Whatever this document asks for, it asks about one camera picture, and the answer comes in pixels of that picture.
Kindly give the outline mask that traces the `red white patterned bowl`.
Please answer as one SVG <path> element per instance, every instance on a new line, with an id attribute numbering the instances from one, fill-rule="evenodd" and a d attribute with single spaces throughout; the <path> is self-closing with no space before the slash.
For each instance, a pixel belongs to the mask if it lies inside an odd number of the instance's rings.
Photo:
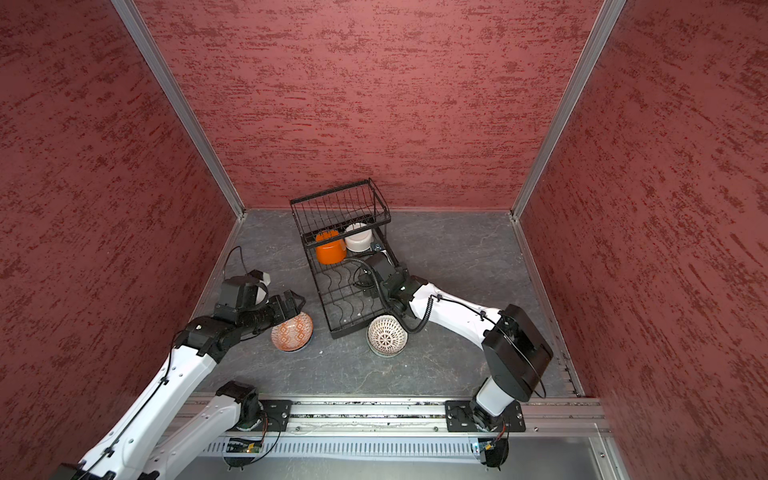
<path id="1" fill-rule="evenodd" d="M 408 341 L 408 333 L 392 315 L 380 315 L 370 323 L 366 337 L 376 336 L 406 337 Z"/>

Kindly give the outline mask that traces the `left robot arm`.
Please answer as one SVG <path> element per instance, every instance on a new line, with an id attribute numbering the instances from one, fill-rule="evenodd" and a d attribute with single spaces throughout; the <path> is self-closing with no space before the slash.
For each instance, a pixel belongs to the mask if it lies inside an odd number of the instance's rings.
<path id="1" fill-rule="evenodd" d="M 288 290 L 246 309 L 216 307 L 174 338 L 167 361 L 133 405 L 81 460 L 55 479 L 174 479 L 210 443 L 232 430 L 265 438 L 286 431 L 292 403 L 262 402 L 255 387 L 229 381 L 170 436 L 164 433 L 189 396 L 239 343 L 298 316 L 306 303 Z"/>

